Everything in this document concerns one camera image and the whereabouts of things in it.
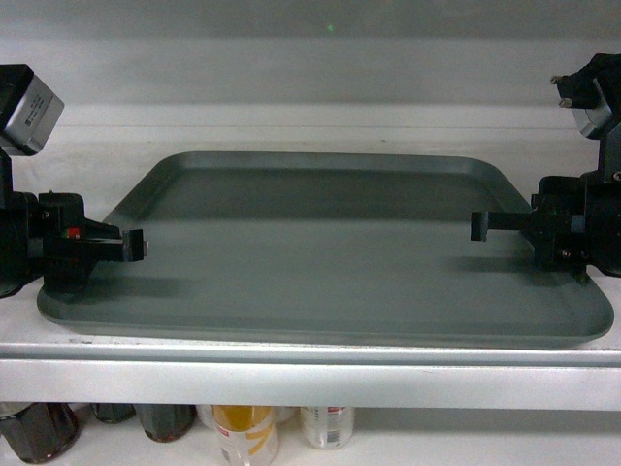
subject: lower shelf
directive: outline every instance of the lower shelf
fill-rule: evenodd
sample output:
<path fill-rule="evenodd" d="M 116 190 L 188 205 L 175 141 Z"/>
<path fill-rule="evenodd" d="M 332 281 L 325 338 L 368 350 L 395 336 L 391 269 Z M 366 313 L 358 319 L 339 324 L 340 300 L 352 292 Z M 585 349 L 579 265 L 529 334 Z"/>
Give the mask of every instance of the lower shelf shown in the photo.
<path fill-rule="evenodd" d="M 63 466 L 221 465 L 216 434 L 198 420 L 181 439 L 156 444 L 136 417 L 117 425 L 97 421 L 77 407 L 82 433 L 50 464 Z M 278 426 L 274 466 L 425 464 L 617 465 L 621 413 L 358 409 L 354 435 L 342 449 L 312 449 L 296 416 Z M 21 466 L 0 439 L 0 464 Z"/>

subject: plastic tray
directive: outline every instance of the plastic tray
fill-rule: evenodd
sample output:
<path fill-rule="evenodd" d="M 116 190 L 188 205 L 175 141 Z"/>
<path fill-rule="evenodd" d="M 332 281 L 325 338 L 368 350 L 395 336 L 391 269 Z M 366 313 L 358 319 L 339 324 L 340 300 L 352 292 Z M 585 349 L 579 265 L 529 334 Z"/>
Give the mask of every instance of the plastic tray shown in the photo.
<path fill-rule="evenodd" d="M 81 294 L 42 290 L 80 332 L 400 347 L 559 347 L 601 336 L 597 286 L 532 265 L 518 233 L 470 241 L 472 211 L 528 212 L 473 159 L 191 152 L 107 218 L 148 257 L 100 263 Z"/>

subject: bolt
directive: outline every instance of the bolt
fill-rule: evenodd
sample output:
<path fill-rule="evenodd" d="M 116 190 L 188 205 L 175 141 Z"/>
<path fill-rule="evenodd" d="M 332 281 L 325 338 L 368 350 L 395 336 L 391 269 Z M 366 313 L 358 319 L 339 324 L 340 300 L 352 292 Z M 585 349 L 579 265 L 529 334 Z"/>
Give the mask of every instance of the bolt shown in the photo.
<path fill-rule="evenodd" d="M 559 102 L 559 107 L 562 109 L 570 109 L 572 107 L 572 99 L 568 99 L 567 97 L 562 98 Z"/>

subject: plastic bottle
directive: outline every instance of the plastic bottle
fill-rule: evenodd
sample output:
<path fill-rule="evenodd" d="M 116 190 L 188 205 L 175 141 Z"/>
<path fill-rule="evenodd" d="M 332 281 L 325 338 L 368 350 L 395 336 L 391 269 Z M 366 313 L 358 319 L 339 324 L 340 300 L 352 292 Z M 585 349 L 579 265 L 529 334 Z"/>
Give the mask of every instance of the plastic bottle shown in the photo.
<path fill-rule="evenodd" d="M 41 464 L 66 451 L 79 435 L 66 403 L 0 402 L 0 432 L 25 463 Z"/>
<path fill-rule="evenodd" d="M 196 414 L 206 427 L 208 427 L 209 429 L 215 429 L 212 405 L 196 405 Z"/>
<path fill-rule="evenodd" d="M 196 417 L 194 405 L 134 405 L 147 437 L 154 442 L 173 442 L 190 429 Z"/>
<path fill-rule="evenodd" d="M 297 408 L 293 406 L 274 406 L 274 422 L 286 422 L 295 415 Z"/>
<path fill-rule="evenodd" d="M 267 466 L 278 438 L 270 406 L 213 405 L 213 420 L 224 459 L 231 466 Z"/>
<path fill-rule="evenodd" d="M 351 438 L 353 408 L 312 406 L 301 413 L 304 435 L 316 449 L 339 449 Z"/>
<path fill-rule="evenodd" d="M 117 424 L 136 415 L 134 405 L 123 403 L 91 403 L 90 409 L 97 420 L 107 424 Z"/>

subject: black clamp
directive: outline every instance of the black clamp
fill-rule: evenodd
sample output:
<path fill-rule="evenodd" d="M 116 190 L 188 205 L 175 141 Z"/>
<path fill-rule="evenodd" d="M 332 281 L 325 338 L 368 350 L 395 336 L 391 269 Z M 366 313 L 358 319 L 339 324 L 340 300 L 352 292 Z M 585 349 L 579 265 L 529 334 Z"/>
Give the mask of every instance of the black clamp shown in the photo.
<path fill-rule="evenodd" d="M 585 137 L 600 141 L 598 169 L 539 183 L 529 214 L 474 212 L 471 239 L 519 230 L 545 270 L 585 277 L 592 264 L 621 277 L 621 55 L 597 54 L 580 71 L 553 77 L 561 101 Z"/>
<path fill-rule="evenodd" d="M 97 262 L 147 255 L 143 230 L 85 218 L 78 194 L 14 192 L 9 154 L 37 153 L 63 107 L 29 67 L 0 65 L 0 298 L 41 276 L 48 290 L 76 292 Z"/>

